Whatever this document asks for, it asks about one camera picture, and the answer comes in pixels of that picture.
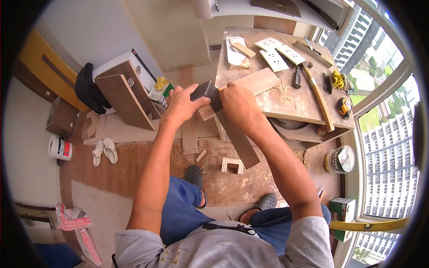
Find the black bag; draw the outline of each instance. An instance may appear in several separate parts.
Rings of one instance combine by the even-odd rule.
[[[79,72],[76,78],[75,92],[79,100],[86,106],[94,110],[98,114],[105,114],[107,109],[112,106],[101,93],[98,86],[92,82],[92,69],[94,66],[91,63],[85,64],[85,67]]]

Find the white crocs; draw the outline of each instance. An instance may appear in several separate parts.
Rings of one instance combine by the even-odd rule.
[[[101,160],[101,154],[103,153],[103,148],[104,148],[104,144],[103,144],[103,140],[98,140],[97,144],[95,145],[95,149],[94,151],[92,151],[92,163],[94,164],[94,166],[98,166],[100,164],[100,160]]]
[[[115,143],[112,139],[107,138],[103,140],[104,143],[104,154],[110,160],[112,164],[116,164],[118,162],[118,153],[115,149]]]

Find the hammer handle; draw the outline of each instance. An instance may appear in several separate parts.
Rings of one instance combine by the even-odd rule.
[[[303,66],[305,73],[307,74],[308,80],[310,81],[311,88],[314,91],[314,94],[316,95],[317,102],[319,103],[320,110],[322,111],[323,118],[325,119],[326,129],[328,132],[334,131],[334,123],[332,122],[331,114],[329,113],[328,106],[326,105],[325,99],[322,96],[322,93],[320,92],[319,87],[316,84],[316,80],[313,78],[313,76],[310,73],[310,70]]]

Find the workbench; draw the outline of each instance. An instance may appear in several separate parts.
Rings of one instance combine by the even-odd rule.
[[[329,94],[323,90],[323,73],[332,75],[332,72],[334,70],[338,71],[338,68],[333,61],[331,53],[327,48],[315,42],[311,42],[311,45],[314,48],[322,52],[325,57],[327,57],[333,62],[333,66],[331,68],[327,68],[325,65],[317,61],[312,56],[293,46],[293,44],[298,40],[305,43],[305,40],[300,37],[291,36],[284,33],[278,33],[272,30],[227,27],[225,29],[224,41],[221,47],[218,70],[216,74],[215,86],[217,88],[226,85],[228,82],[235,81],[239,78],[245,77],[251,73],[257,72],[268,67],[266,61],[261,58],[260,55],[256,55],[249,61],[251,65],[250,69],[229,70],[226,51],[226,37],[228,36],[244,37],[248,47],[250,47],[249,41],[257,42],[267,37],[272,37],[282,42],[284,45],[288,45],[289,47],[291,47],[293,50],[303,56],[307,62],[313,63],[313,67],[310,68],[310,72],[316,79],[316,82],[321,90],[322,96],[328,106],[335,127],[334,131],[328,132],[325,136],[320,136],[317,134],[317,128],[319,127],[319,125],[325,125],[325,121],[319,109],[316,97],[304,72],[302,72],[301,77],[301,88],[295,89],[293,87],[295,65],[293,65],[288,60],[285,60],[289,66],[288,70],[275,72],[277,77],[279,77],[281,84],[255,96],[259,109],[267,117],[276,117],[301,122],[309,122],[306,127],[300,130],[281,130],[281,133],[284,137],[293,141],[292,143],[295,149],[311,148],[322,142],[335,139],[340,135],[343,135],[344,133],[351,131],[355,128],[353,113],[350,115],[350,118],[348,120],[345,120],[336,108],[338,99],[340,99],[341,97],[345,97],[350,100],[350,98],[346,96],[346,94],[342,93],[341,90],[334,87],[332,89],[332,94]]]

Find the yellow work glove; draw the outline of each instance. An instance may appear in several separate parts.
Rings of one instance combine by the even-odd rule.
[[[168,80],[167,79],[165,79],[165,77],[163,77],[163,76],[161,76],[161,77],[159,77],[158,76],[158,79],[157,79],[157,83],[155,84],[155,87],[157,88],[157,89],[162,89],[166,84],[168,84]]]
[[[334,70],[334,74],[332,75],[334,78],[334,83],[332,84],[336,88],[342,88],[344,85],[344,80],[341,77],[340,73],[337,70]]]

